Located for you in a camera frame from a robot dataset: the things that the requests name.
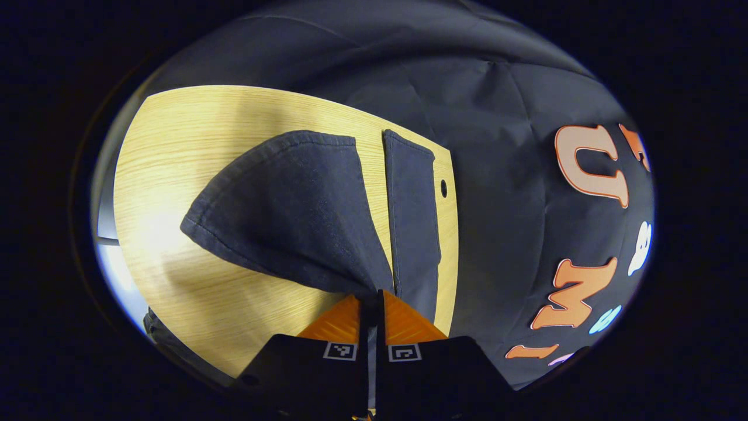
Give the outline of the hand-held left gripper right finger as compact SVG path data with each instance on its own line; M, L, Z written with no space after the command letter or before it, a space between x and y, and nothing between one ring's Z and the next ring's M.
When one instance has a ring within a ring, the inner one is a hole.
M513 390L475 339L446 337L387 291L377 300L375 418L503 418Z

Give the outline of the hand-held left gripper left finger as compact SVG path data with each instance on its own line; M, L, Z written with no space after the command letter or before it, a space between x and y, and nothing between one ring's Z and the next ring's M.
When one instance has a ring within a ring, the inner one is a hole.
M366 418L361 304L347 296L301 333L275 334L233 382L251 420Z

